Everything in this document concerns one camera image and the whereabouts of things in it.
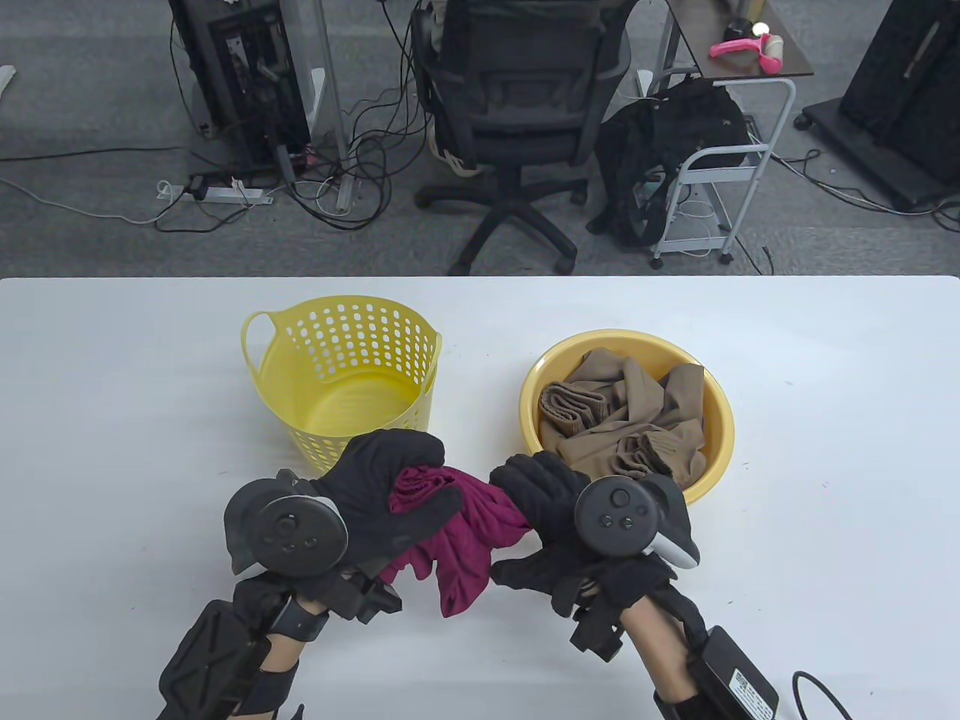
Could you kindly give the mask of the person's right hand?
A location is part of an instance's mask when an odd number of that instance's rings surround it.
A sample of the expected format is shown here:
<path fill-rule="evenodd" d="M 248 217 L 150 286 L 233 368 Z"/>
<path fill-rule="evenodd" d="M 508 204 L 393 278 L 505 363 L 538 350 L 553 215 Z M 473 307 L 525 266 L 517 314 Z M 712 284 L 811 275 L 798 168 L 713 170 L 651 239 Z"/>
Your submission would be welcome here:
<path fill-rule="evenodd" d="M 541 550 L 519 559 L 497 561 L 490 578 L 512 590 L 532 590 L 551 598 L 560 617 L 575 606 L 589 607 L 596 598 L 615 613 L 677 579 L 661 559 L 601 556 L 580 538 L 574 510 L 589 478 L 570 469 L 548 451 L 517 454 L 490 473 L 490 484 L 504 491 L 541 539 Z"/>

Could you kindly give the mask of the person's left hand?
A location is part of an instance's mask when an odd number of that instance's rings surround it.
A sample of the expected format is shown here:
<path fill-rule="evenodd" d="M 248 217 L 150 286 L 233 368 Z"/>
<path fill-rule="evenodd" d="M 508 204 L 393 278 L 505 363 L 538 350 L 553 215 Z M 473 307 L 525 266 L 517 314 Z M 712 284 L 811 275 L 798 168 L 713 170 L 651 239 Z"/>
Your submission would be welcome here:
<path fill-rule="evenodd" d="M 346 524 L 347 548 L 338 565 L 323 574 L 352 572 L 374 561 L 390 565 L 408 550 L 439 534 L 462 511 L 464 498 L 453 487 L 440 490 L 414 511 L 390 509 L 398 477 L 418 467 L 439 469 L 445 446 L 428 433 L 394 428 L 356 436 L 340 459 L 313 485 L 337 506 Z"/>

